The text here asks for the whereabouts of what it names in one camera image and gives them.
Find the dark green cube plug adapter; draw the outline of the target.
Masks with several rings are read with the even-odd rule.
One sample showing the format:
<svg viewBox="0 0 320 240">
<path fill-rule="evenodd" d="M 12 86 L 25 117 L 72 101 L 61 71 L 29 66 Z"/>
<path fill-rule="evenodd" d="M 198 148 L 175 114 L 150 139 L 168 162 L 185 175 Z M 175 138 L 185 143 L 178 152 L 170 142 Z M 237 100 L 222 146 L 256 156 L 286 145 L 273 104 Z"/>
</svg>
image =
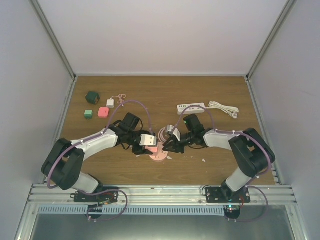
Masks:
<svg viewBox="0 0 320 240">
<path fill-rule="evenodd" d="M 86 94 L 85 99 L 89 104 L 97 105 L 98 102 L 100 101 L 100 95 L 96 91 L 89 91 Z"/>
</svg>

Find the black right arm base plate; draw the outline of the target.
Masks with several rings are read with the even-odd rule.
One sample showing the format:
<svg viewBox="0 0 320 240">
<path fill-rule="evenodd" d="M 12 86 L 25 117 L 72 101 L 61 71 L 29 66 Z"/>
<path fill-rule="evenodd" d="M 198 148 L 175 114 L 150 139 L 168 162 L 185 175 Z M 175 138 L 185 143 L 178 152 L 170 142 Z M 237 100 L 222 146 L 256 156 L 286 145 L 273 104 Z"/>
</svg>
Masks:
<svg viewBox="0 0 320 240">
<path fill-rule="evenodd" d="M 206 198 L 207 203 L 241 204 L 251 202 L 249 190 L 245 187 L 233 192 L 225 190 L 221 186 L 205 185 L 201 194 Z"/>
</svg>

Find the white power strip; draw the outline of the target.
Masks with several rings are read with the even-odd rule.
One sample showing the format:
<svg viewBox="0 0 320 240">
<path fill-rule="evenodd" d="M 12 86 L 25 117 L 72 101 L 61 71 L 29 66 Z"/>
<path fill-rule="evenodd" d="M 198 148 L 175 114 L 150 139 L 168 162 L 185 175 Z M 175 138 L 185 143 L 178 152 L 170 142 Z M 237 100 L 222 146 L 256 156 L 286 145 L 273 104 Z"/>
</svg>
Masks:
<svg viewBox="0 0 320 240">
<path fill-rule="evenodd" d="M 188 103 L 188 104 L 179 104 L 177 105 L 177 114 L 181 115 L 182 113 L 184 115 L 190 115 L 190 114 L 200 114 L 200 113 L 204 113 L 205 112 L 205 104 L 203 102 L 200 103 Z"/>
</svg>

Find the pink cube socket adapter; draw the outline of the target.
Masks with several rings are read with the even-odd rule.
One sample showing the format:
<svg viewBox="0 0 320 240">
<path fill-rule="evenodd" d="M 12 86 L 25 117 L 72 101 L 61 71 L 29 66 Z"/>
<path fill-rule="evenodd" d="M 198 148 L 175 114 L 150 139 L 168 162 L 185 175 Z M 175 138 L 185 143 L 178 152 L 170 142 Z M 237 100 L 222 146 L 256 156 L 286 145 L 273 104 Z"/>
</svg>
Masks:
<svg viewBox="0 0 320 240">
<path fill-rule="evenodd" d="M 152 154 L 158 152 L 158 146 L 145 146 L 144 149 L 152 152 Z"/>
</svg>

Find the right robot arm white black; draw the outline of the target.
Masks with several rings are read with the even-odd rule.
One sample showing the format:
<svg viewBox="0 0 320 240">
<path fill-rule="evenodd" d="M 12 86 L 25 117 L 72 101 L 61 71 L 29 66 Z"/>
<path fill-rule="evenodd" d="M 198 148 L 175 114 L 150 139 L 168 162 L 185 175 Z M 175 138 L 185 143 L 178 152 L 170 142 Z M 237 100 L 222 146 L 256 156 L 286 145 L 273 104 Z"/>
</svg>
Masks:
<svg viewBox="0 0 320 240">
<path fill-rule="evenodd" d="M 188 133 L 181 134 L 175 126 L 168 125 L 169 139 L 163 144 L 163 150 L 183 154 L 185 147 L 197 145 L 231 151 L 237 169 L 221 184 L 221 196 L 228 203 L 234 202 L 254 178 L 267 173 L 276 160 L 270 146 L 254 128 L 244 131 L 205 129 L 195 114 L 186 116 L 183 121 Z"/>
</svg>

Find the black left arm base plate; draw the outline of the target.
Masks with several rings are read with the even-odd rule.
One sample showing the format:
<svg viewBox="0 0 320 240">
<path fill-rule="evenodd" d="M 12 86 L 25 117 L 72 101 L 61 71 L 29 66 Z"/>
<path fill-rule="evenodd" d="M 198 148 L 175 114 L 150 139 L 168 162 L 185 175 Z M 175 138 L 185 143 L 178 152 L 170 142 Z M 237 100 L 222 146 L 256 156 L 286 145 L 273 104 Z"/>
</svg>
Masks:
<svg viewBox="0 0 320 240">
<path fill-rule="evenodd" d="M 116 186 L 103 186 L 97 189 L 94 193 L 100 193 L 103 191 L 108 191 L 99 195 L 87 195 L 76 191 L 70 194 L 70 198 L 75 203 L 97 203 L 97 204 L 113 204 L 118 201 L 118 190 Z"/>
</svg>

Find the small grey white plug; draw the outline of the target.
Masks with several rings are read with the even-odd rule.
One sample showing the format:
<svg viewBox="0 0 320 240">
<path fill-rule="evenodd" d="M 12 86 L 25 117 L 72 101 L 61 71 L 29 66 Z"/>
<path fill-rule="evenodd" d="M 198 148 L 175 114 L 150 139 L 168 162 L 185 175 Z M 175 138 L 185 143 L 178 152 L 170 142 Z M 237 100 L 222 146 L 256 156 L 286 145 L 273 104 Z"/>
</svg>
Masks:
<svg viewBox="0 0 320 240">
<path fill-rule="evenodd" d="M 107 101 L 106 101 L 106 107 L 107 108 L 114 108 L 115 107 L 115 100 L 114 99 L 108 99 Z"/>
</svg>

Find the pink round socket tower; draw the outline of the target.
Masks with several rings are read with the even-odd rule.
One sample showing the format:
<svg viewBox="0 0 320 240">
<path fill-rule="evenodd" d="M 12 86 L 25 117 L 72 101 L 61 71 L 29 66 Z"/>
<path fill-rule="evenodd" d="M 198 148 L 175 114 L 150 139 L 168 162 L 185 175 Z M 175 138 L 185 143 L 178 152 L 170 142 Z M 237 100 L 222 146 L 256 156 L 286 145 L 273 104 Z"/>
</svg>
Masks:
<svg viewBox="0 0 320 240">
<path fill-rule="evenodd" d="M 168 151 L 164 151 L 161 147 L 159 147 L 157 152 L 154 152 L 153 155 L 150 155 L 149 157 L 152 161 L 160 163 L 167 158 L 168 153 Z"/>
</svg>

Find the red pink charger plug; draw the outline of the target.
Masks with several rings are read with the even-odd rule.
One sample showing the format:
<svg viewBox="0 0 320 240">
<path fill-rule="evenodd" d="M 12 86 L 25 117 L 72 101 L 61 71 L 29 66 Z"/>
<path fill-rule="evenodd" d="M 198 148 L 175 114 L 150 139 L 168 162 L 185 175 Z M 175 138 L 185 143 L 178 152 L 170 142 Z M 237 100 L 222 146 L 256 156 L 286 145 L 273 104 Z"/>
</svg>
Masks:
<svg viewBox="0 0 320 240">
<path fill-rule="evenodd" d="M 110 109 L 108 107 L 100 107 L 98 110 L 99 118 L 107 118 L 109 116 Z"/>
</svg>

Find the light green plug adapter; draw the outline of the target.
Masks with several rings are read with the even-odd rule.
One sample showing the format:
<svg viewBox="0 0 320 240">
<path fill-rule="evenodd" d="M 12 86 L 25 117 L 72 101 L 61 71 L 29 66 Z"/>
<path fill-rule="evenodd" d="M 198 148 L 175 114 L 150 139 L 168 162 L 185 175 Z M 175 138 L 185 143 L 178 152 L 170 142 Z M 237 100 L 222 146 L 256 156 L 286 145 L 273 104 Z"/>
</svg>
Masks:
<svg viewBox="0 0 320 240">
<path fill-rule="evenodd" d="M 93 118 L 93 110 L 87 109 L 84 111 L 84 118 L 86 120 L 92 119 Z"/>
</svg>

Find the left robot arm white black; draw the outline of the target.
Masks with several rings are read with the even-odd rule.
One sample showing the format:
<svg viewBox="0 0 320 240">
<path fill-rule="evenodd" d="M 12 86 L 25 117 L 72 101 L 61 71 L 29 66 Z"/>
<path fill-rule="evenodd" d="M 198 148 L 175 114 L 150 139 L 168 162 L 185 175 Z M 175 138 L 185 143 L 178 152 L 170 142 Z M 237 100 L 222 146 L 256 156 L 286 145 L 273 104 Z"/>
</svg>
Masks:
<svg viewBox="0 0 320 240">
<path fill-rule="evenodd" d="M 72 141 L 61 138 L 50 151 L 41 172 L 60 189 L 80 190 L 90 201 L 98 202 L 103 197 L 102 183 L 82 172 L 83 162 L 101 151 L 125 145 L 132 148 L 135 155 L 151 155 L 148 147 L 156 146 L 158 140 L 150 131 L 136 130 L 141 122 L 139 117 L 127 113 L 123 120 L 86 138 Z"/>
</svg>

